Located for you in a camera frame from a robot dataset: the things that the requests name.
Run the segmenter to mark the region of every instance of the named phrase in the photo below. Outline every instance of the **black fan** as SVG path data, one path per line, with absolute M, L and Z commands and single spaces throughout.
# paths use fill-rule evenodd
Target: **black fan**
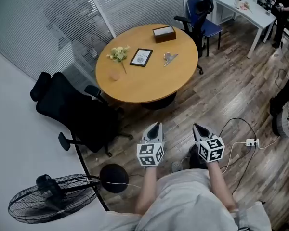
M 39 176 L 36 185 L 22 190 L 10 201 L 8 211 L 17 221 L 44 223 L 66 217 L 96 198 L 100 180 L 76 174 L 52 179 Z

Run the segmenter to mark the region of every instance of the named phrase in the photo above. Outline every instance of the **window blinds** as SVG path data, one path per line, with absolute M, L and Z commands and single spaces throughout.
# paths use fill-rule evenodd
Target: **window blinds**
M 116 35 L 144 24 L 179 26 L 173 18 L 184 16 L 183 0 L 97 0 Z
M 83 91 L 111 39 L 92 0 L 0 0 L 0 52 L 34 79 L 60 71 Z

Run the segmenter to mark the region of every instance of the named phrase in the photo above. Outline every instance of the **wooden floor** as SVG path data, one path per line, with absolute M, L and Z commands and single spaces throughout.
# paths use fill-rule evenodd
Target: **wooden floor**
M 275 84 L 278 70 L 283 68 L 289 75 L 289 54 L 285 53 L 289 40 L 283 39 L 282 50 L 272 48 L 272 42 L 259 42 L 252 58 L 248 59 L 247 54 L 255 35 L 256 28 L 243 18 L 225 23 L 221 48 L 217 50 L 217 38 L 212 38 L 209 57 L 203 56 L 199 60 L 204 75 L 195 72 L 189 82 L 178 91 L 175 101 L 165 109 L 150 111 L 140 105 L 116 103 L 108 98 L 115 106 L 125 109 L 123 130 L 133 134 L 134 140 L 116 138 L 110 146 L 113 154 L 111 158 L 103 150 L 93 154 L 82 148 L 89 172 L 98 176 L 103 166 L 117 163 L 129 175 L 142 175 L 143 169 L 136 159 L 136 144 L 140 141 L 143 130 L 157 121 L 163 123 L 166 141 L 164 161 L 158 168 L 159 177 L 170 173 L 173 161 L 179 161 L 187 155 L 189 148 L 195 143 L 192 124 L 196 122 L 210 126 L 219 133 L 229 119 L 241 117 L 250 122 L 260 139 L 261 147 L 272 143 L 276 136 L 271 130 L 269 100 L 278 93 Z M 285 82 L 286 77 L 281 73 L 277 83 L 283 86 Z M 253 134 L 248 125 L 235 120 L 228 124 L 222 138 L 227 146 L 220 162 L 221 167 L 227 163 L 232 144 L 253 138 Z M 236 145 L 231 162 L 246 152 L 248 149 L 245 145 Z M 253 151 L 249 152 L 224 174 L 231 190 L 237 186 L 252 153 Z M 141 176 L 130 177 L 131 184 L 141 186 L 141 182 Z M 101 196 L 109 209 L 118 212 L 132 212 L 138 193 L 139 189 L 132 186 L 121 194 L 101 190 Z M 274 229 L 289 218 L 289 138 L 279 138 L 266 149 L 256 149 L 234 198 L 246 205 L 258 200 L 266 201 L 264 207 Z

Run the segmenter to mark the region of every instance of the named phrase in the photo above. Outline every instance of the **black office chair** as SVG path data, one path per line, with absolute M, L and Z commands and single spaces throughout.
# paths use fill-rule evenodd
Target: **black office chair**
M 62 73 L 55 73 L 51 77 L 42 72 L 30 96 L 37 102 L 37 112 L 61 122 L 80 139 L 68 140 L 60 133 L 59 142 L 66 151 L 71 144 L 83 144 L 94 153 L 104 147 L 105 153 L 111 157 L 108 143 L 115 136 L 133 139 L 131 134 L 119 132 L 118 117 L 123 109 L 109 107 L 100 95 L 101 90 L 95 86 L 87 86 L 85 92 L 97 99 L 77 91 Z
M 195 14 L 198 15 L 198 20 L 195 22 L 192 32 L 189 31 L 188 24 L 191 23 L 191 20 L 186 17 L 176 16 L 174 20 L 183 22 L 184 32 L 187 33 L 195 42 L 198 50 L 198 57 L 202 56 L 202 39 L 205 31 L 202 31 L 201 28 L 206 20 L 208 14 L 210 14 L 214 9 L 213 0 L 199 0 L 195 4 Z M 203 74 L 203 69 L 199 65 L 197 68 L 200 69 L 199 73 Z

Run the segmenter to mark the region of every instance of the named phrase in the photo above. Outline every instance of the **power strip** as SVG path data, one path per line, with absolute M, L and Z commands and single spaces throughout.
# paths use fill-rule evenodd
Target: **power strip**
M 259 139 L 247 139 L 246 146 L 259 146 Z

